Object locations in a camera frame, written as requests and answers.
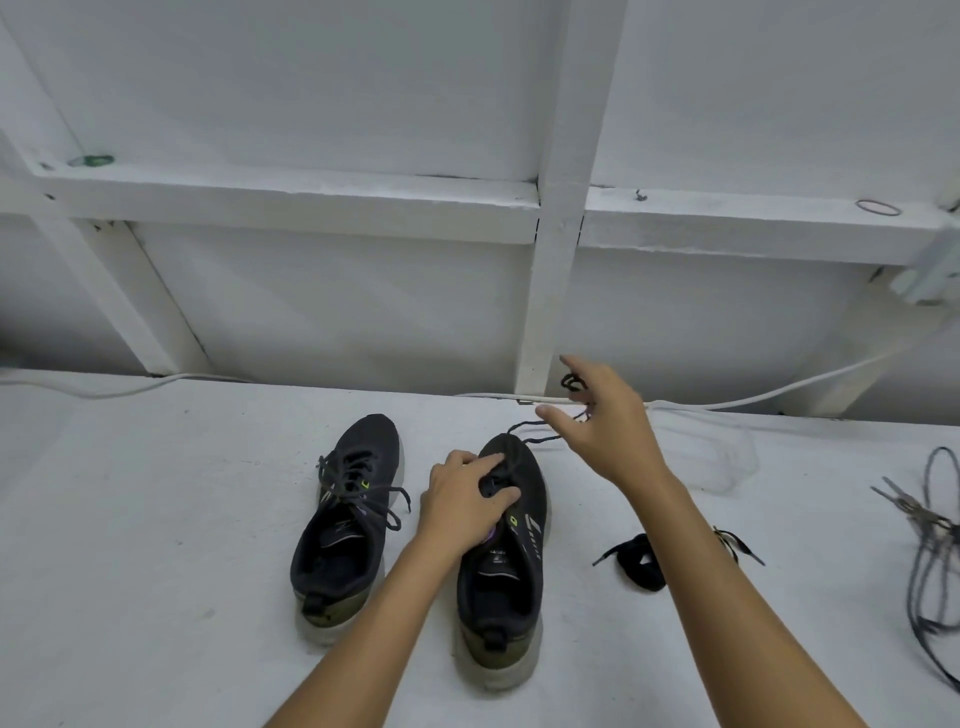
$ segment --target green object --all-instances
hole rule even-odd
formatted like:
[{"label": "green object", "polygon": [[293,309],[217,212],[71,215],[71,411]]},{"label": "green object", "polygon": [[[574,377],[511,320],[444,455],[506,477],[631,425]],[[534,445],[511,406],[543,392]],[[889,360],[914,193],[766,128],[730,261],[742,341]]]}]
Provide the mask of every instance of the green object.
[{"label": "green object", "polygon": [[71,167],[106,167],[115,161],[113,155],[84,155],[83,157],[70,159],[67,165]]}]

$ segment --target white cable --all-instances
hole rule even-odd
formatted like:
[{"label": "white cable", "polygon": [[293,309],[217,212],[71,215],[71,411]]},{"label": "white cable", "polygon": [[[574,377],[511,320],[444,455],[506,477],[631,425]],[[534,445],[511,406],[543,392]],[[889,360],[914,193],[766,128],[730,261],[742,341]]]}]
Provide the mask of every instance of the white cable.
[{"label": "white cable", "polygon": [[716,404],[678,404],[673,401],[666,400],[654,400],[647,402],[647,409],[687,409],[687,410],[714,410],[714,409],[732,409],[734,407],[743,407],[747,404],[756,404],[759,401],[771,400],[774,397],[779,397],[782,394],[787,392],[792,392],[795,389],[800,389],[801,387],[809,386],[810,384],[816,384],[818,381],[823,381],[824,379],[831,379],[835,376],[841,376],[848,372],[853,372],[860,367],[867,367],[871,364],[876,364],[878,361],[883,361],[891,356],[903,352],[887,352],[880,354],[879,356],[871,356],[869,359],[864,359],[863,361],[858,361],[855,364],[851,364],[846,367],[841,367],[840,369],[834,369],[832,372],[824,372],[821,375],[810,376],[806,379],[801,379],[800,381],[792,382],[791,384],[786,384],[779,389],[771,390],[770,392],[764,392],[762,395],[754,395],[753,397],[747,397],[743,400],[733,400],[733,401],[721,401]]},{"label": "white cable", "polygon": [[[774,397],[785,394],[787,392],[792,392],[795,389],[800,389],[809,384],[816,384],[818,381],[823,381],[824,379],[830,379],[835,376],[841,376],[848,372],[853,372],[860,367],[867,367],[871,364],[876,364],[878,361],[883,361],[883,359],[890,358],[891,356],[896,356],[897,354],[903,353],[903,351],[898,352],[887,352],[880,354],[879,356],[871,356],[869,359],[864,359],[863,361],[858,361],[855,364],[850,364],[846,367],[841,367],[840,369],[835,369],[832,372],[824,372],[823,374],[811,376],[807,379],[801,379],[800,381],[795,381],[785,386],[780,387],[779,389],[774,389],[770,392],[764,392],[762,395],[755,395],[753,397],[748,397],[743,400],[733,400],[733,401],[722,401],[717,402],[716,404],[679,404],[677,402],[666,401],[666,400],[654,400],[647,402],[647,409],[685,409],[685,410],[714,410],[714,409],[731,409],[732,407],[742,407],[746,404],[755,404],[759,401],[771,400]],[[535,401],[535,402],[547,402],[550,404],[571,404],[572,400],[568,400],[563,397],[527,397],[525,395],[505,395],[505,394],[496,394],[496,393],[470,393],[464,395],[457,395],[457,397],[488,397],[494,400],[517,400],[517,401]]]},{"label": "white cable", "polygon": [[59,382],[50,381],[48,379],[17,379],[4,378],[0,376],[0,386],[5,384],[20,384],[31,387],[39,387],[40,389],[52,389],[54,392],[60,392],[65,395],[69,395],[70,397],[79,397],[82,400],[112,400],[116,397],[129,397],[130,395],[138,395],[141,392],[149,392],[152,389],[162,387],[164,384],[169,384],[170,382],[177,381],[178,379],[213,379],[215,381],[239,381],[248,383],[245,379],[238,379],[235,376],[180,374],[162,376],[159,379],[152,379],[150,384],[144,384],[139,387],[134,387],[133,389],[120,390],[119,392],[89,392],[83,389],[75,389],[67,384],[60,384]]},{"label": "white cable", "polygon": [[516,400],[516,401],[535,401],[535,402],[545,402],[547,404],[571,404],[573,400],[568,400],[566,397],[535,397],[530,395],[505,395],[498,392],[469,392],[463,395],[454,395],[454,397],[480,397],[486,398],[488,400]]}]

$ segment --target shoe logo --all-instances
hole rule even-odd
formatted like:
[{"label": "shoe logo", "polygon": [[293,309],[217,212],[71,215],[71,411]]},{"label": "shoe logo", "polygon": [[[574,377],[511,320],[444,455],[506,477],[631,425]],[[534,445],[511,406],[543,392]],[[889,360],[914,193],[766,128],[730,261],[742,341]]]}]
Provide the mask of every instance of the shoe logo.
[{"label": "shoe logo", "polygon": [[530,533],[530,543],[534,545],[534,553],[537,554],[537,558],[542,561],[543,557],[540,556],[540,545],[537,543],[537,539],[534,538],[534,530],[536,530],[541,537],[543,536],[543,531],[540,530],[540,525],[530,518],[529,513],[524,514],[524,516],[527,521],[527,531]]}]

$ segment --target forearm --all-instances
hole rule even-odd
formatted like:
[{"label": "forearm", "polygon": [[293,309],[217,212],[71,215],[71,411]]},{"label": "forearm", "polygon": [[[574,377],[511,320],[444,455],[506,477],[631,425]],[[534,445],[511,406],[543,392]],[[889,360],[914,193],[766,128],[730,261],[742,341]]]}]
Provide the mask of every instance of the forearm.
[{"label": "forearm", "polygon": [[721,725],[863,726],[672,475],[622,490],[657,553]]},{"label": "forearm", "polygon": [[265,728],[373,728],[386,719],[430,604],[452,568],[415,538],[356,622]]}]

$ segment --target white wooden beam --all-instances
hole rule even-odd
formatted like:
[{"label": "white wooden beam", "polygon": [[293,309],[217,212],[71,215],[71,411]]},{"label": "white wooden beam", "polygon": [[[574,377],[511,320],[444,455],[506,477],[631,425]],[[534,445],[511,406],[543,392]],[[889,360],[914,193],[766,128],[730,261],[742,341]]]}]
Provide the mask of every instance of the white wooden beam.
[{"label": "white wooden beam", "polygon": [[37,217],[80,285],[154,375],[208,373],[206,354],[123,222]]},{"label": "white wooden beam", "polygon": [[36,180],[70,217],[530,244],[529,182],[233,165],[67,167]]},{"label": "white wooden beam", "polygon": [[[906,352],[943,326],[952,307],[948,303],[905,303],[889,287],[899,272],[898,268],[878,270],[793,381],[876,356]],[[784,414],[799,417],[840,417],[896,364],[895,357],[886,358],[797,389],[780,396],[777,407]]]},{"label": "white wooden beam", "polygon": [[908,265],[947,216],[927,203],[897,206],[902,214],[886,217],[854,200],[592,187],[580,245]]},{"label": "white wooden beam", "polygon": [[540,157],[540,223],[516,363],[520,394],[541,395],[546,387],[626,9],[627,0],[564,5]]},{"label": "white wooden beam", "polygon": [[30,215],[78,283],[151,374],[207,373],[210,364],[126,223],[69,219],[40,179],[84,153],[0,18],[0,132],[26,175],[0,174],[0,211]]}]

